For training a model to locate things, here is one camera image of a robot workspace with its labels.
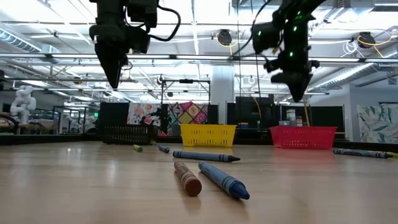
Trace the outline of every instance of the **blue crayon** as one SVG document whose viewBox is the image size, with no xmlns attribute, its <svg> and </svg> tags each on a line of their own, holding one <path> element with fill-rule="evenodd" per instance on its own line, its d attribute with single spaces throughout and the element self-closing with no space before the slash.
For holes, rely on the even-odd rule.
<svg viewBox="0 0 398 224">
<path fill-rule="evenodd" d="M 169 152 L 170 152 L 169 147 L 166 147 L 166 146 L 157 146 L 157 148 L 158 148 L 160 151 L 162 151 L 162 152 L 166 152 L 166 153 L 169 153 Z"/>
<path fill-rule="evenodd" d="M 350 149 L 334 149 L 333 153 L 341 155 L 349 155 L 349 156 L 375 157 L 381 159 L 387 159 L 393 157 L 393 155 L 389 155 L 386 152 L 372 152 L 372 151 L 350 150 Z"/>
<path fill-rule="evenodd" d="M 242 182 L 217 169 L 215 166 L 207 162 L 200 162 L 199 169 L 231 197 L 246 200 L 250 198 L 249 192 L 247 192 Z"/>
<path fill-rule="evenodd" d="M 183 152 L 183 151 L 174 151 L 173 156 L 176 158 L 182 158 L 182 159 L 199 159 L 199 160 L 217 161 L 217 162 L 234 162 L 234 161 L 241 160 L 241 158 L 230 156 L 230 155 L 198 153 L 198 152 Z"/>
</svg>

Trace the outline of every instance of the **red basket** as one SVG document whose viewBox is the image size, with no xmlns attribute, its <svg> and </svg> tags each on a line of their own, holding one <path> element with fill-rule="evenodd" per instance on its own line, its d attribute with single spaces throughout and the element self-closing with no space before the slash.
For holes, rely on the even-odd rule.
<svg viewBox="0 0 398 224">
<path fill-rule="evenodd" d="M 272 127 L 274 146 L 282 149 L 331 149 L 337 127 Z"/>
</svg>

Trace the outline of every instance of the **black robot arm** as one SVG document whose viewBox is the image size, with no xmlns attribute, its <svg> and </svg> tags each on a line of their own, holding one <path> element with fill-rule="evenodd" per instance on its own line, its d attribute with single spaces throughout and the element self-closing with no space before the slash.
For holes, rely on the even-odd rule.
<svg viewBox="0 0 398 224">
<path fill-rule="evenodd" d="M 284 50 L 273 61 L 267 61 L 268 72 L 282 69 L 271 78 L 272 83 L 285 83 L 294 101 L 303 98 L 312 78 L 312 67 L 319 62 L 308 61 L 308 22 L 315 18 L 311 13 L 326 0 L 283 0 L 272 14 L 272 22 L 255 24 L 252 28 L 253 47 L 256 54 L 284 43 Z"/>
<path fill-rule="evenodd" d="M 90 37 L 95 41 L 95 52 L 112 88 L 119 84 L 121 68 L 128 64 L 127 54 L 146 54 L 150 38 L 170 41 L 177 33 L 181 17 L 177 11 L 159 5 L 159 0 L 90 0 L 97 4 L 96 25 L 90 27 Z M 150 28 L 157 25 L 157 8 L 172 12 L 178 22 L 169 38 L 163 39 L 150 35 Z M 131 22 L 142 22 L 139 26 L 130 26 Z"/>
</svg>

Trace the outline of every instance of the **crayon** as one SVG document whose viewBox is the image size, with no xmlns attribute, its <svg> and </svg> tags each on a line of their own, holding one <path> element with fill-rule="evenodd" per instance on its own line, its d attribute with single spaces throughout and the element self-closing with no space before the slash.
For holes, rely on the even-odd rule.
<svg viewBox="0 0 398 224">
<path fill-rule="evenodd" d="M 349 155 L 349 156 L 364 156 L 364 157 L 375 157 L 381 159 L 387 159 L 393 157 L 386 152 L 372 152 L 364 150 L 351 150 L 351 149 L 334 149 L 334 154 Z"/>
<path fill-rule="evenodd" d="M 198 153 L 198 152 L 183 152 L 183 151 L 174 151 L 173 156 L 176 158 L 182 158 L 182 159 L 199 159 L 199 160 L 204 160 L 204 161 L 218 161 L 218 162 L 234 162 L 234 161 L 241 160 L 241 158 L 230 156 L 230 155 Z"/>
<path fill-rule="evenodd" d="M 174 168 L 180 177 L 181 184 L 189 196 L 197 196 L 201 192 L 201 183 L 183 162 L 174 162 Z"/>
<path fill-rule="evenodd" d="M 207 162 L 200 162 L 199 169 L 231 197 L 246 200 L 250 198 L 244 184 L 234 177 L 231 177 Z"/>
<path fill-rule="evenodd" d="M 160 151 L 162 151 L 162 152 L 166 152 L 166 153 L 169 153 L 169 152 L 170 152 L 170 149 L 169 149 L 168 147 L 166 147 L 166 146 L 157 146 L 157 148 L 158 148 Z"/>
<path fill-rule="evenodd" d="M 132 146 L 133 148 L 134 148 L 134 150 L 136 150 L 137 152 L 142 152 L 142 147 L 141 146 L 138 146 L 138 145 L 133 145 Z"/>
<path fill-rule="evenodd" d="M 388 155 L 392 155 L 393 158 L 398 158 L 398 154 L 397 153 L 393 153 L 393 152 L 385 152 Z"/>
</svg>

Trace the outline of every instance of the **floral poster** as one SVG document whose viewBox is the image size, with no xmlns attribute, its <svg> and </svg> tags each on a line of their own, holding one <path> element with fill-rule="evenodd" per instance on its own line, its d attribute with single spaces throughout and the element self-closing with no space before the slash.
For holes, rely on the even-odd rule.
<svg viewBox="0 0 398 224">
<path fill-rule="evenodd" d="M 151 114 L 160 108 L 160 104 L 130 103 L 128 124 L 140 124 L 142 117 Z M 193 102 L 169 104 L 169 116 L 171 122 L 166 134 L 167 136 L 180 136 L 179 124 L 203 124 L 207 120 L 208 105 L 194 104 Z M 156 116 L 146 118 L 144 122 L 154 126 L 160 126 Z"/>
</svg>

